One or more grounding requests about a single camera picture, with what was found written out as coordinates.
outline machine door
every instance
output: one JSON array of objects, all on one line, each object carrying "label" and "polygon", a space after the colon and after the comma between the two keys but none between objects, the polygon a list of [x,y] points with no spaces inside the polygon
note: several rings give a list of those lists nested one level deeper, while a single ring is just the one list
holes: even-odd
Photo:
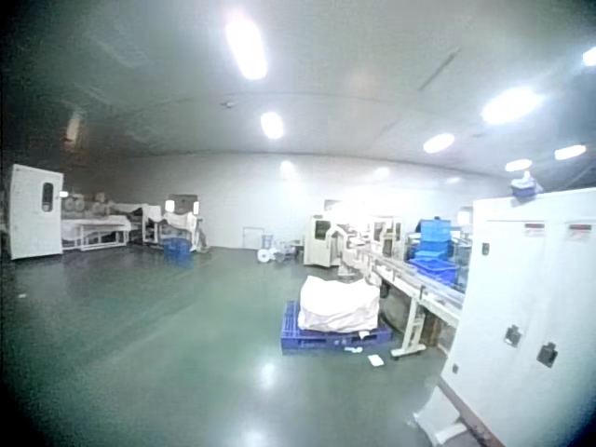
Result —
[{"label": "machine door", "polygon": [[526,231],[524,222],[487,222],[475,236],[465,317],[443,377],[490,427],[545,292],[544,250],[544,234]]},{"label": "machine door", "polygon": [[332,247],[327,232],[332,227],[331,221],[312,219],[309,234],[305,243],[305,264],[330,267],[332,264]]},{"label": "machine door", "polygon": [[596,220],[547,223],[539,305],[491,414],[507,446],[568,445],[589,422],[582,417],[596,399],[596,334],[586,318],[596,291],[595,235]]},{"label": "machine door", "polygon": [[62,174],[14,165],[10,181],[12,259],[62,253]]}]

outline door handle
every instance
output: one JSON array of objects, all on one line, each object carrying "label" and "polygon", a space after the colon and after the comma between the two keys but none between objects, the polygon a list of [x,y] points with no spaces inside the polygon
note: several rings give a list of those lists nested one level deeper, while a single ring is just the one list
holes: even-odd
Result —
[{"label": "door handle", "polygon": [[512,324],[505,331],[505,338],[503,341],[508,345],[512,345],[513,347],[518,347],[521,338],[522,332],[520,331],[520,328],[518,328],[515,324]]},{"label": "door handle", "polygon": [[538,360],[543,365],[552,368],[552,365],[554,364],[555,360],[557,359],[557,356],[559,355],[559,351],[557,351],[555,347],[556,345],[551,342],[542,345],[542,348],[538,352],[538,357],[536,357],[536,360]]}]

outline floor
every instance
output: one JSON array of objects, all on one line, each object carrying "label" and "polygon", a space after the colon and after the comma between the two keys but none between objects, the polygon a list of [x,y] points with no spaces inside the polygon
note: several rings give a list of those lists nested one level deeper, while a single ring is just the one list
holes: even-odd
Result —
[{"label": "floor", "polygon": [[[300,264],[214,249],[192,268],[142,247],[5,263],[3,376],[55,445],[428,446],[413,423],[444,362],[281,354]],[[374,368],[366,354],[386,365]]]}]

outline blue plastic crate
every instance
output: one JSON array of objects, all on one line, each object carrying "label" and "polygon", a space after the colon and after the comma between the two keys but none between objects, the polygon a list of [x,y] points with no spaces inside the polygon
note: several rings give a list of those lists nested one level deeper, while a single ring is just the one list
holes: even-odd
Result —
[{"label": "blue plastic crate", "polygon": [[418,246],[418,249],[416,251],[415,257],[439,257],[442,259],[447,259],[449,253],[449,244],[451,244],[451,240],[445,240],[443,242],[421,240],[420,245]]},{"label": "blue plastic crate", "polygon": [[427,242],[451,240],[451,221],[423,220],[420,223],[420,239]]},{"label": "blue plastic crate", "polygon": [[415,258],[410,264],[418,269],[418,273],[434,279],[442,284],[453,286],[457,277],[457,265],[436,258]]},{"label": "blue plastic crate", "polygon": [[299,312],[300,303],[286,303],[281,323],[281,349],[343,349],[346,346],[379,345],[389,342],[392,337],[391,329],[385,323],[381,323],[364,338],[360,338],[358,332],[305,331],[298,327]]},{"label": "blue plastic crate", "polygon": [[447,257],[447,253],[445,251],[424,251],[424,250],[417,250],[414,254],[414,258],[441,258],[444,259]]},{"label": "blue plastic crate", "polygon": [[192,260],[192,245],[190,240],[182,237],[169,237],[161,241],[164,247],[164,256],[169,263],[188,265]]}]

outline white ceiling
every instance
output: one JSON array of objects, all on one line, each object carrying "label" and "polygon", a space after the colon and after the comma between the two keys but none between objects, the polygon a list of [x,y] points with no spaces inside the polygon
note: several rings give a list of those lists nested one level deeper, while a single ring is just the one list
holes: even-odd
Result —
[{"label": "white ceiling", "polygon": [[[261,30],[262,80],[242,77],[227,45],[238,9]],[[581,60],[596,46],[593,13],[560,0],[64,2],[23,19],[3,71],[85,111],[98,155],[325,154],[493,175],[531,158],[556,189],[595,159],[596,70]],[[545,96],[541,108],[485,125],[485,103],[520,86]],[[278,141],[261,130],[266,111],[283,118]],[[426,154],[442,132],[455,144]],[[579,142],[587,154],[554,160]]]}]

